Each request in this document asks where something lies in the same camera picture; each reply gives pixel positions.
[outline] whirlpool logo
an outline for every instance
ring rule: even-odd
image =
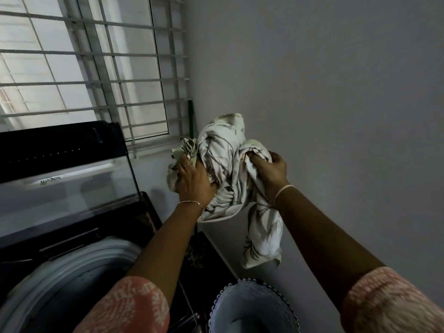
[[[53,182],[53,181],[57,181],[57,180],[60,180],[60,179],[61,178],[59,176],[53,176],[53,177],[50,177],[50,178],[46,178],[46,179],[40,180],[40,184],[41,185],[45,185],[48,182]]]

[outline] cloth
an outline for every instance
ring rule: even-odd
[[[242,266],[251,268],[273,259],[281,261],[283,221],[265,197],[264,184],[246,153],[252,151],[268,162],[272,162],[271,155],[259,141],[246,140],[244,130],[240,114],[227,114],[205,126],[197,139],[183,139],[182,145],[172,150],[176,162],[169,166],[167,182],[170,190],[178,193],[177,162],[185,153],[195,165],[200,156],[210,183],[217,183],[218,190],[198,222],[223,221],[255,203],[248,213],[242,258]]]
[[[170,309],[162,291],[149,280],[119,280],[86,315],[74,333],[166,333]]]
[[[444,311],[391,268],[381,267],[353,285],[342,303],[347,333],[444,332]]]
[[[170,321],[162,291],[142,277],[125,277],[75,328],[74,333],[166,333]],[[444,332],[444,311],[390,268],[363,276],[341,309],[346,333]]]

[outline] sleeve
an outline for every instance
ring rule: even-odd
[[[344,299],[341,324],[347,333],[444,332],[444,312],[391,268],[369,272]]]
[[[74,333],[166,333],[170,322],[162,291],[142,277],[125,277],[103,297]]]

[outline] white bangle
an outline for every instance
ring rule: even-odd
[[[282,187],[282,188],[276,193],[276,195],[274,196],[273,206],[276,205],[276,199],[278,198],[279,194],[282,193],[282,191],[283,191],[284,189],[288,188],[288,187],[293,187],[293,188],[295,188],[295,186],[293,186],[293,185],[285,185],[285,186],[283,186],[283,187]]]
[[[203,210],[203,206],[202,206],[202,204],[200,202],[197,202],[197,201],[181,201],[181,202],[179,202],[179,204],[184,203],[184,202],[194,202],[194,203],[197,203],[199,205],[199,207],[200,207],[200,210]]]

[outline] window grille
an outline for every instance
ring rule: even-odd
[[[0,131],[119,122],[136,151],[189,134],[181,0],[1,0]]]

